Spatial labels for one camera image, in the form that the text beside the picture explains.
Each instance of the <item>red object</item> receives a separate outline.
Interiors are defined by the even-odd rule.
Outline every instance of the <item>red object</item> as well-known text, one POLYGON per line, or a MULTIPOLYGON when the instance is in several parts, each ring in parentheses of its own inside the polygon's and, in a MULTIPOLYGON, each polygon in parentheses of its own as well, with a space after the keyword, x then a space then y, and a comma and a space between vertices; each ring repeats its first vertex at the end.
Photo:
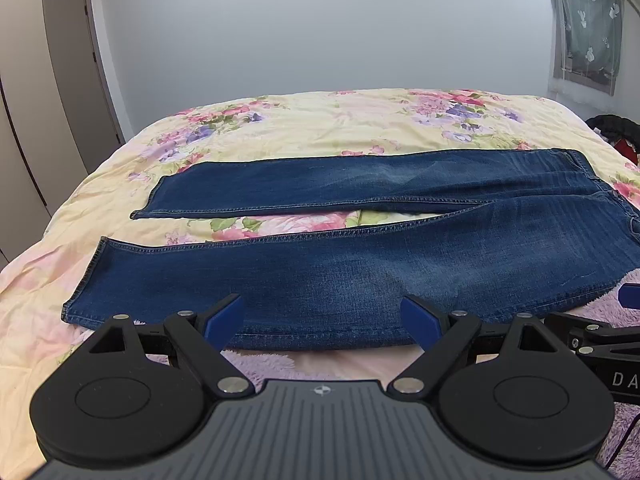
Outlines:
POLYGON ((620 139, 613 145, 613 147, 622 155, 626 156, 626 158, 628 158, 632 163, 636 165, 638 164, 638 154, 636 153, 636 150, 634 150, 634 147, 626 142, 625 139, 620 139))

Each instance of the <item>logo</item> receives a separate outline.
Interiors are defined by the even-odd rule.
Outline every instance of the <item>logo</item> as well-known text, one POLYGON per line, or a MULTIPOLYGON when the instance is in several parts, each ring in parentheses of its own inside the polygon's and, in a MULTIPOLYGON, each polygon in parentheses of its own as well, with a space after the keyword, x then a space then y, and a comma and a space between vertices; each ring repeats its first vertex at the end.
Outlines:
POLYGON ((313 393, 318 394, 320 397, 324 397, 332 392, 331 388, 329 388, 326 384, 322 386, 316 386, 313 389, 313 393))
MULTIPOLYGON (((624 383, 626 383, 624 374, 621 374, 620 372, 616 372, 613 374, 612 386, 623 386, 623 381, 624 383)), ((636 390, 638 389, 638 374, 635 374, 633 377, 631 377, 631 380, 629 380, 629 384, 627 384, 626 387, 635 388, 636 390)))

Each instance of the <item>curtain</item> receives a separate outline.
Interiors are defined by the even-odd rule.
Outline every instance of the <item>curtain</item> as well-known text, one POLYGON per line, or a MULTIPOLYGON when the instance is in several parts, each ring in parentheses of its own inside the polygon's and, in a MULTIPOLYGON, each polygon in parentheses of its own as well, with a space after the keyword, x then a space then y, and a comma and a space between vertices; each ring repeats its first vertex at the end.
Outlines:
POLYGON ((620 68, 623 0, 554 0, 554 77, 613 95, 620 68))

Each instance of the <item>green curtain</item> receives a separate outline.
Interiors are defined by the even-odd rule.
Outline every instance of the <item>green curtain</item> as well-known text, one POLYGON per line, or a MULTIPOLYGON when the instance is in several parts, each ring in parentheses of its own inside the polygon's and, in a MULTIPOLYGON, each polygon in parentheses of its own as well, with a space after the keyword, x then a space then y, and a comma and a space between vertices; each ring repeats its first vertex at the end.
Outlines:
POLYGON ((620 67, 623 0, 554 0, 561 67, 610 85, 620 67))

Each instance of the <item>round black disc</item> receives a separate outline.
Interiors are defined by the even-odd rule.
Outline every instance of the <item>round black disc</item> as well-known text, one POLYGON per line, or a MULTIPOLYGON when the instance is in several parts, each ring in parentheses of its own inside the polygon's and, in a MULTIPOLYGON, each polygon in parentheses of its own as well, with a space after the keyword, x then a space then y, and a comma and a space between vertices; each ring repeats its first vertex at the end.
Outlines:
POLYGON ((189 374, 147 360, 53 374, 34 394, 30 412, 48 458, 115 468, 180 444, 202 420, 204 407, 204 393, 189 374))
POLYGON ((504 462, 551 465, 592 456, 613 422, 610 393, 577 359, 541 354, 498 357, 452 375, 439 392, 444 423, 504 462))

